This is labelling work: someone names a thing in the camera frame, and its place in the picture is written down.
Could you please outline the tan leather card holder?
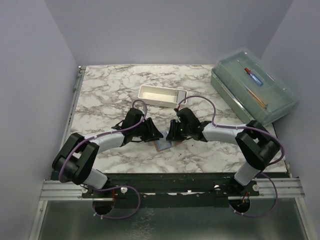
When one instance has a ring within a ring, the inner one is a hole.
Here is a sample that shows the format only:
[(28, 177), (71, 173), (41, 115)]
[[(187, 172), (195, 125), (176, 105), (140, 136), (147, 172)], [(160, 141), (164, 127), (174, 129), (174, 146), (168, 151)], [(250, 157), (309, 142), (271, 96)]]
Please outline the tan leather card holder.
[(155, 146), (155, 149), (157, 152), (161, 152), (161, 151), (170, 149), (179, 143), (178, 141), (166, 140), (168, 133), (169, 133), (168, 130), (161, 131), (163, 138), (160, 138), (160, 139), (154, 141), (154, 146)]

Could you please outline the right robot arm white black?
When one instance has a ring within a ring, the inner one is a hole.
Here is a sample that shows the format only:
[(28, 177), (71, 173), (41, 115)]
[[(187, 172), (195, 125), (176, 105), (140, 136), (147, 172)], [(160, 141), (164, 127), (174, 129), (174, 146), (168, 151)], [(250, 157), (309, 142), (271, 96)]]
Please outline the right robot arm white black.
[(241, 196), (248, 184), (271, 163), (282, 150), (279, 141), (258, 121), (242, 125), (218, 125), (212, 121), (200, 121), (189, 108), (175, 108), (177, 120), (170, 121), (167, 141), (184, 141), (192, 138), (200, 142), (222, 142), (237, 145), (245, 163), (230, 183), (230, 191)]

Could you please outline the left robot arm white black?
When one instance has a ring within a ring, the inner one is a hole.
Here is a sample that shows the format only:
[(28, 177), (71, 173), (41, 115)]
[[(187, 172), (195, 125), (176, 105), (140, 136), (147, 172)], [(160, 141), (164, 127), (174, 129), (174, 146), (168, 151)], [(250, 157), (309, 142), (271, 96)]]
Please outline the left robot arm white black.
[(134, 138), (146, 143), (163, 137), (150, 117), (146, 118), (143, 111), (132, 107), (125, 119), (108, 132), (89, 137), (77, 132), (71, 134), (53, 160), (52, 168), (61, 183), (91, 186), (99, 197), (104, 198), (110, 194), (111, 185), (107, 175), (93, 168), (97, 155), (123, 147)]

